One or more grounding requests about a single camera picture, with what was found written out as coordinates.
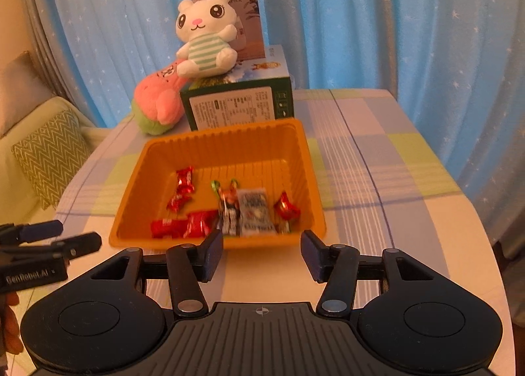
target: pink plush toy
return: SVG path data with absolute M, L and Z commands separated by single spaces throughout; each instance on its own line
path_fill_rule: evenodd
M 177 59 L 137 84 L 131 109 L 144 133 L 163 134 L 183 116 L 184 108 L 179 91 L 188 80 L 177 76 L 177 65 L 180 62 L 183 60 Z

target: red wrapped candy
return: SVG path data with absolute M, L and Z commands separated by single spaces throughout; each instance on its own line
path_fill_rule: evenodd
M 174 196 L 171 197 L 170 201 L 168 201 L 166 205 L 166 210 L 171 210 L 178 213 L 182 206 L 190 200 L 191 197 L 189 197 L 188 195 L 176 193 Z
M 195 192 L 195 186 L 192 182 L 193 167 L 186 167 L 182 170 L 177 170 L 177 193 L 193 193 Z
M 161 219 L 151 222 L 153 238 L 181 238 L 188 228 L 188 219 Z
M 283 222 L 279 224 L 279 232 L 291 232 L 290 221 L 297 219 L 301 215 L 301 210 L 299 207 L 293 205 L 288 199 L 287 193 L 283 191 L 277 202 L 274 204 L 274 209 L 275 212 L 279 214 L 279 217 L 283 220 Z
M 188 213 L 188 225 L 183 237 L 201 238 L 208 236 L 215 229 L 218 218 L 218 210 L 201 210 Z

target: ribbed black surface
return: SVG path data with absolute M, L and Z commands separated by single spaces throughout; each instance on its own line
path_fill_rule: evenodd
M 218 303 L 200 320 L 180 321 L 149 357 L 115 376 L 401 375 L 370 356 L 341 321 L 307 303 Z M 472 375 L 488 375 L 478 371 Z M 39 370 L 35 376 L 51 376 Z

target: plush toy face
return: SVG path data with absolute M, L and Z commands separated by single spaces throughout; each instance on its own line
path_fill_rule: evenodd
M 217 33 L 225 26 L 234 24 L 237 14 L 228 1 L 201 0 L 193 3 L 183 0 L 178 5 L 179 15 L 175 23 L 177 37 L 187 43 L 198 36 Z

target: finger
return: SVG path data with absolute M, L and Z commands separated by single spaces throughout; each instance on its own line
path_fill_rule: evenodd
M 20 334 L 20 327 L 16 320 L 15 311 L 9 307 L 5 309 L 4 313 L 4 332 L 8 332 L 13 336 L 18 336 Z
M 4 335 L 5 350 L 10 354 L 20 354 L 24 350 L 24 344 L 17 336 L 12 336 L 9 333 Z
M 5 295 L 5 303 L 9 306 L 17 306 L 20 303 L 20 298 L 16 291 L 12 291 Z

